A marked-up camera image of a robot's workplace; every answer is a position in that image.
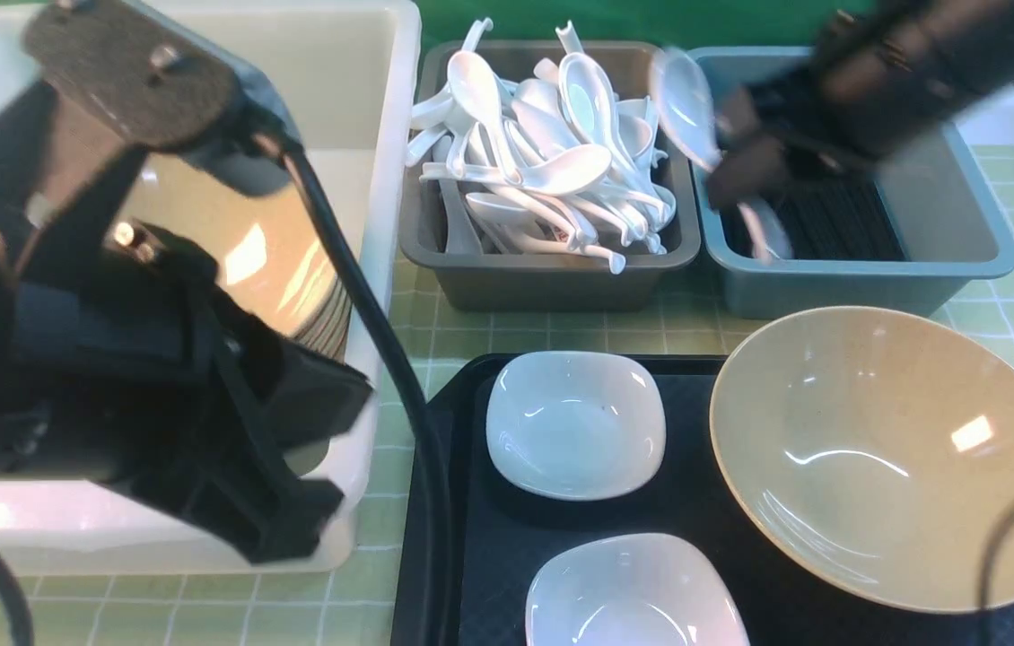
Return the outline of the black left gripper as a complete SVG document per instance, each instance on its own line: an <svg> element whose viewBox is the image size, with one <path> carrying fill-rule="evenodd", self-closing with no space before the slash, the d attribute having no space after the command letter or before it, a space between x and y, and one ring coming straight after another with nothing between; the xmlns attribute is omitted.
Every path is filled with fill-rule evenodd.
<svg viewBox="0 0 1014 646"><path fill-rule="evenodd" d="M182 262L102 254L77 297L0 276L0 481L89 481L252 564L315 555L345 495L286 454L347 433L371 394Z"/></svg>

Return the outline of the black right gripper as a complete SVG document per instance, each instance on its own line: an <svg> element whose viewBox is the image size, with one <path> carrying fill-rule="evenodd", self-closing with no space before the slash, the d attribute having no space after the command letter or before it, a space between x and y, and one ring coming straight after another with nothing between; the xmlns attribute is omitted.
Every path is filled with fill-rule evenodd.
<svg viewBox="0 0 1014 646"><path fill-rule="evenodd" d="M839 13L809 57L719 106L708 204L859 176L1014 84L1014 1L878 1Z"/></svg>

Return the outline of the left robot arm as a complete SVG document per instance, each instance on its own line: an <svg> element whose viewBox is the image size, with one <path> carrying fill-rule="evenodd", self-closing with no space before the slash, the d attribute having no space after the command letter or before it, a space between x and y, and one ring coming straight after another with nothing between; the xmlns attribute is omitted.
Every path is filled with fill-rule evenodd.
<svg viewBox="0 0 1014 646"><path fill-rule="evenodd" d="M39 76L0 110L0 479L77 479L223 541L306 559L345 495L287 450L347 433L367 377L217 286L194 241L131 216L153 153L245 196L298 189L336 266L350 247L271 82L135 1L48 5Z"/></svg>

